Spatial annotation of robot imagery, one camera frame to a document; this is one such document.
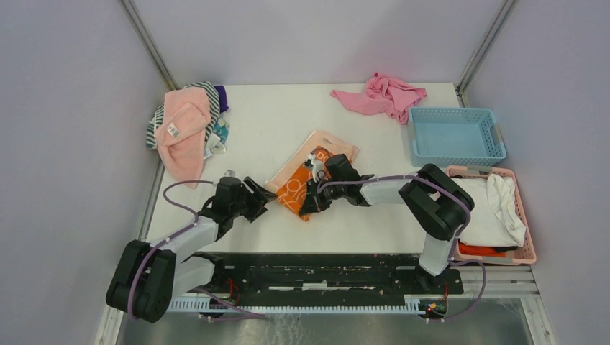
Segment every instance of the pink cloth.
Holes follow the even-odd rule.
[[[209,99],[203,88],[185,88],[165,94],[163,124],[155,131],[157,150],[177,181],[198,180],[204,170]],[[189,183],[195,188],[196,183]]]
[[[362,115],[386,113],[398,123],[405,124],[409,120],[407,111],[426,97],[426,89],[414,88],[398,78],[375,73],[366,82],[362,93],[333,90],[330,95],[351,111]]]

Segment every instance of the label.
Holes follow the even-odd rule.
[[[178,131],[178,128],[173,123],[168,126],[168,132],[174,139],[180,136],[180,131]]]

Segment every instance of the purple cloth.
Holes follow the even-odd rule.
[[[229,104],[227,104],[227,90],[224,89],[224,86],[218,85],[214,87],[216,91],[218,91],[218,101],[220,103],[220,112],[224,113],[229,110]]]

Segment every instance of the white cloth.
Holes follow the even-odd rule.
[[[525,225],[515,213],[512,178],[453,178],[475,202],[462,243],[480,247],[523,247]]]

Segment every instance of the gray wall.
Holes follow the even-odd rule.
[[[610,1],[520,1],[468,93],[499,118],[560,344],[607,344]]]
[[[179,85],[457,83],[501,0],[135,0]]]
[[[164,86],[117,1],[0,5],[0,344],[88,344]]]

